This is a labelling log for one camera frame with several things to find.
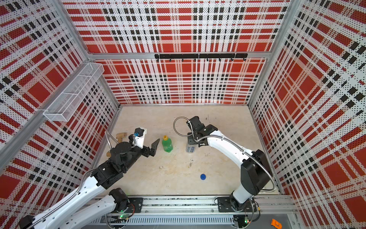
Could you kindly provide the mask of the clear small water bottle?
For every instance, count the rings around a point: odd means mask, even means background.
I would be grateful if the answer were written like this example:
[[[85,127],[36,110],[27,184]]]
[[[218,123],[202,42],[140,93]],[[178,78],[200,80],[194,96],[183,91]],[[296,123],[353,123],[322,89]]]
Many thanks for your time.
[[[186,145],[186,152],[187,153],[194,153],[196,148],[198,147],[197,142],[194,141],[193,136],[190,135],[187,137],[187,145]]]

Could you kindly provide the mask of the green plastic soda bottle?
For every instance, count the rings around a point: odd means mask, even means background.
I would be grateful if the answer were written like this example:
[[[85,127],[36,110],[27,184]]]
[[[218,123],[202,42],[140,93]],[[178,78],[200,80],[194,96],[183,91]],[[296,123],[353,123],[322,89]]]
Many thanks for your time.
[[[169,137],[167,140],[163,139],[162,144],[165,152],[170,153],[173,150],[172,140]]]

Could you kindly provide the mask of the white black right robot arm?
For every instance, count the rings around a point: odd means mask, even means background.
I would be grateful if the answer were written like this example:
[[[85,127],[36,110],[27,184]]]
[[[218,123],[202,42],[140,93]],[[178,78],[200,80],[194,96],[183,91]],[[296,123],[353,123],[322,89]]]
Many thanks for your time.
[[[205,126],[198,116],[188,119],[186,124],[190,128],[187,134],[188,143],[195,143],[199,147],[210,146],[223,153],[240,168],[240,185],[230,194],[229,200],[234,211],[243,211],[249,200],[261,191],[276,190],[275,180],[263,151],[242,147],[215,126]]]

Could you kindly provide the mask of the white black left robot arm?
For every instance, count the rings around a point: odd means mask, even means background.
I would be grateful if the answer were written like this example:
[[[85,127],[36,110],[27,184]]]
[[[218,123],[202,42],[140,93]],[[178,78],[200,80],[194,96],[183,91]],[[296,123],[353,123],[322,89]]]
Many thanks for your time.
[[[44,212],[27,215],[19,221],[21,229],[80,229],[98,217],[114,211],[125,211],[132,204],[121,188],[85,207],[91,199],[109,189],[121,179],[141,157],[155,156],[160,140],[151,147],[144,146],[144,137],[131,135],[128,142],[118,143],[110,149],[111,157],[98,168],[85,175],[81,185]]]

